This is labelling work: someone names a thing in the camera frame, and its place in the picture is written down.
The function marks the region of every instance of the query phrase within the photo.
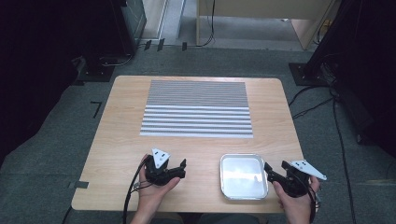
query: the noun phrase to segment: striped mat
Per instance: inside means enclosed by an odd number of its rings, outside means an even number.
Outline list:
[[[252,138],[245,83],[152,80],[140,135]]]

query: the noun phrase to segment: floor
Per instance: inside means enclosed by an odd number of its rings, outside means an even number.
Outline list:
[[[162,38],[165,45],[195,46],[196,0],[144,0],[148,25],[143,33],[143,42],[158,43]],[[200,43],[211,34],[211,18],[201,17]],[[224,49],[269,49],[302,51],[290,20],[214,18],[214,39],[209,48]],[[308,51],[314,51],[312,44]]]

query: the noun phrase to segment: black stand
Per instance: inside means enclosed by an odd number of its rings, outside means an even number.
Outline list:
[[[117,63],[117,60],[108,60],[108,64]],[[81,68],[76,84],[84,82],[109,82],[113,75],[115,66],[93,66],[89,67],[86,63]]]
[[[329,86],[323,78],[320,78],[321,74],[308,76],[304,70],[305,66],[306,63],[289,63],[289,69],[297,86]]]

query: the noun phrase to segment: white stripe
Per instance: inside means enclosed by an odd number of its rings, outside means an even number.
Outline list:
[[[233,116],[233,115],[176,115],[176,114],[145,114],[147,117],[182,117],[182,118],[219,118],[219,119],[250,119],[250,116]]]
[[[253,134],[213,134],[213,133],[140,133],[143,136],[172,137],[218,137],[218,138],[253,138]]]
[[[248,110],[248,107],[244,106],[203,106],[203,105],[146,105],[146,108],[174,108],[174,109],[244,109]]]
[[[168,110],[168,109],[145,109],[145,112],[163,112],[163,113],[207,113],[207,114],[246,114],[248,111],[224,111],[224,110]]]
[[[149,128],[149,127],[142,127],[141,131],[176,131],[176,132],[202,132],[202,133],[215,133],[215,132],[222,132],[222,133],[251,133],[251,130],[238,130],[238,129],[185,129],[185,128]]]
[[[218,123],[250,123],[250,120],[240,120],[240,119],[154,119],[154,118],[143,118],[143,121],[162,121],[162,122],[173,122],[173,121],[179,121],[179,122],[200,122],[200,123],[205,123],[205,122],[218,122]]]
[[[157,125],[157,126],[173,126],[173,127],[178,127],[178,126],[191,126],[191,127],[210,127],[210,128],[250,128],[251,125],[243,125],[243,124],[191,124],[191,123],[154,123],[154,122],[143,122],[142,126],[152,126],[152,125]]]

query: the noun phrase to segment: finger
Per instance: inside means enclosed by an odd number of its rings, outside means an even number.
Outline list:
[[[312,175],[310,177],[310,180],[311,180],[311,188],[312,188],[312,190],[314,192],[318,192],[319,187],[320,187],[319,180],[315,176],[312,176]]]
[[[279,203],[279,207],[280,207],[281,209],[284,209],[284,208],[283,208],[283,203],[282,203],[282,201],[280,201],[280,199],[279,199],[279,200],[277,200],[277,202]]]
[[[274,185],[275,193],[280,198],[280,200],[282,200],[286,195],[285,191],[283,190],[282,186],[278,182],[274,181],[273,185]]]
[[[178,182],[180,182],[180,177],[171,179],[165,186],[163,186],[163,193],[169,192],[178,184]]]

